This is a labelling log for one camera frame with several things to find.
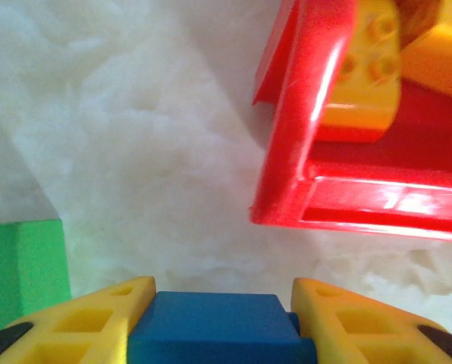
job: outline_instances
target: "red plastic piece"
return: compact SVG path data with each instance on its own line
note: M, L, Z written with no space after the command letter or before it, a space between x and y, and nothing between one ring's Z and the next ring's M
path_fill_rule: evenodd
M254 102L276 109L251 220L452 240L451 97L403 82L377 143L314 140L355 13L355 0L283 1L256 75Z

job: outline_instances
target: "yellow toy block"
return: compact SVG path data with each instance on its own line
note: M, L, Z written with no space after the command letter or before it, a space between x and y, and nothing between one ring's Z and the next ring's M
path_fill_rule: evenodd
M452 0L398 0L404 78L452 96Z
M136 278L27 317L0 364L126 364L127 340L155 297L153 277Z
M317 139L369 142L390 127L400 100L399 30L394 1L359 0L356 31ZM367 131L366 138L350 140L353 129Z
M440 325L312 279L293 282L291 309L312 337L319 364L452 364L417 328Z

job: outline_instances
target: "green toy block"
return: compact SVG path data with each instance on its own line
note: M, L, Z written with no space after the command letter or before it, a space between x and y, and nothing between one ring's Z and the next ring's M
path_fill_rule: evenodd
M0 330L70 298L61 221L0 225Z

